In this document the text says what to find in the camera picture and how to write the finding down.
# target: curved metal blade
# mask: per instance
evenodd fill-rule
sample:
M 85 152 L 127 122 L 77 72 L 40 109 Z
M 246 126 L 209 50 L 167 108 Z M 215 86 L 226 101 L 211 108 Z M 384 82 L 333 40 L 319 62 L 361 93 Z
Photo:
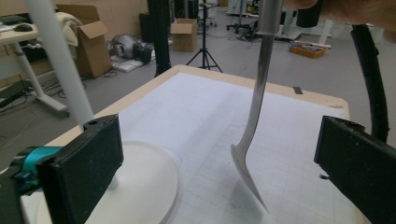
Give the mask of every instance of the curved metal blade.
M 241 141 L 237 146 L 232 145 L 231 154 L 233 156 L 233 162 L 238 169 L 239 174 L 244 179 L 247 186 L 260 201 L 262 206 L 268 211 L 265 206 L 259 191 L 254 184 L 254 181 L 248 171 L 247 167 L 247 154 L 248 148 L 253 139 L 254 133 L 256 132 L 257 123 L 259 121 L 260 111 L 262 109 L 262 98 L 264 96 L 265 83 L 268 77 L 268 69 L 271 61 L 271 53 L 274 45 L 274 37 L 272 35 L 264 35 L 262 37 L 262 47 L 260 49 L 259 58 L 259 71 L 256 78 L 256 83 L 253 91 L 253 99 L 250 106 L 250 113 L 248 116 L 247 127 L 242 136 Z

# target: computer mouse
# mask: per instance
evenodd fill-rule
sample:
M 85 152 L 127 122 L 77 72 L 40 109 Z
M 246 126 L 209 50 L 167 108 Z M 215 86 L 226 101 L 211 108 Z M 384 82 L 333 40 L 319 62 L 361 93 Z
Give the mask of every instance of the computer mouse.
M 21 24 L 21 25 L 17 25 L 14 28 L 14 31 L 16 31 L 16 32 L 29 32 L 29 31 L 33 31 L 33 28 L 29 24 Z

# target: human hand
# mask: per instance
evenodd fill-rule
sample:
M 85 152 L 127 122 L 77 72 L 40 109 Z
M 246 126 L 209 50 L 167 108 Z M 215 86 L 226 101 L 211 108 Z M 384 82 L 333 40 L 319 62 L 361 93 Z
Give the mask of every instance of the human hand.
M 284 0 L 290 9 L 312 7 L 318 0 Z M 349 24 L 371 23 L 385 29 L 384 37 L 396 43 L 396 0 L 324 0 L 321 15 Z

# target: cardboard box flap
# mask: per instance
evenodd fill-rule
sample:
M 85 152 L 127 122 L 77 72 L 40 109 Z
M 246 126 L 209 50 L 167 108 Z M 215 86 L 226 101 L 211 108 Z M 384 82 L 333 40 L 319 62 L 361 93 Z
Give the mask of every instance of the cardboard box flap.
M 90 24 L 79 26 L 78 28 L 89 39 L 93 39 L 108 33 L 108 29 L 102 21 L 96 21 Z
M 172 35 L 188 35 L 192 34 L 192 24 L 187 23 L 173 23 L 171 25 Z
M 99 13 L 95 6 L 82 5 L 56 5 L 59 11 L 75 16 L 77 19 L 84 21 L 99 21 Z

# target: cardboard box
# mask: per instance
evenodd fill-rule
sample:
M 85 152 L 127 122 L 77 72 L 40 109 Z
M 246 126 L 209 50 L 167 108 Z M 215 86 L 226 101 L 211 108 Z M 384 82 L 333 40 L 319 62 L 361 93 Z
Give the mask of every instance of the cardboard box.
M 108 29 L 100 21 L 95 6 L 57 5 L 59 11 L 73 15 L 83 25 L 76 30 L 78 37 L 77 58 L 78 72 L 83 77 L 99 77 L 111 69 L 112 63 L 108 53 L 105 34 Z
M 171 24 L 173 50 L 195 51 L 197 46 L 197 20 L 177 19 Z
M 219 6 L 220 7 L 227 7 L 228 6 L 228 0 L 219 0 Z

